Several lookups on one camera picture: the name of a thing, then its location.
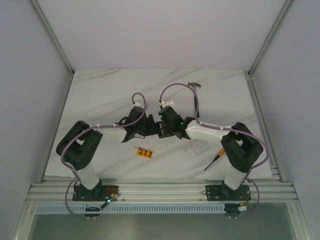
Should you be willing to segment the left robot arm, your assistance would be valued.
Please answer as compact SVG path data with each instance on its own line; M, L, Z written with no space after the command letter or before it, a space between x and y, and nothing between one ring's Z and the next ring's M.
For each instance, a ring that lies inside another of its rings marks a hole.
M156 135L159 132L153 116L147 115L144 108L135 106L128 116L119 122L103 126L102 134L99 126L91 127L83 120L77 121L56 147L62 164L68 167L77 181L85 188L84 195L90 201L97 201L102 196L99 186L100 178L95 173L91 161L103 136L110 143L125 143L136 135L142 137Z

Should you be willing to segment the black fuse box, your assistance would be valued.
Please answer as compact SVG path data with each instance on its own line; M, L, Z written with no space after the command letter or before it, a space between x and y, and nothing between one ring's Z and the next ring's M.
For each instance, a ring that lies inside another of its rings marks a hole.
M160 139L172 137L174 134L169 130L164 121L158 121L155 123L157 128L157 134Z

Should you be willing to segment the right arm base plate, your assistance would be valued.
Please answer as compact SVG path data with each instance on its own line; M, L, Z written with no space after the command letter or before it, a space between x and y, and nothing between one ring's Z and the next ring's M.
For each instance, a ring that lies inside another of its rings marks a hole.
M225 185L206 185L205 195L211 202L248 202L252 199L250 188L248 185L240 185L238 189L232 190Z

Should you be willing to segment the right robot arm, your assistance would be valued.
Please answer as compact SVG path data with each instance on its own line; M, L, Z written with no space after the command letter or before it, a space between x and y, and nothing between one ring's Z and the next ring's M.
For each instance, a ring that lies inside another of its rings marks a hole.
M239 194L239 187L251 167L264 151L258 138L241 122L231 127L204 126L193 117L183 119L170 106L162 108L158 115L167 133L172 136L179 139L221 143L231 164L222 182L221 193L228 200L234 199Z

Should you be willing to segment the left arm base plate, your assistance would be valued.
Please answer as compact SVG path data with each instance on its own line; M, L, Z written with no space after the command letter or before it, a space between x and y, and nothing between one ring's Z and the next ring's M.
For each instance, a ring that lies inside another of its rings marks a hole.
M119 187L117 185L96 186L93 190L88 190L82 185L73 187L72 200L75 202L102 202L111 198L112 194L117 194Z

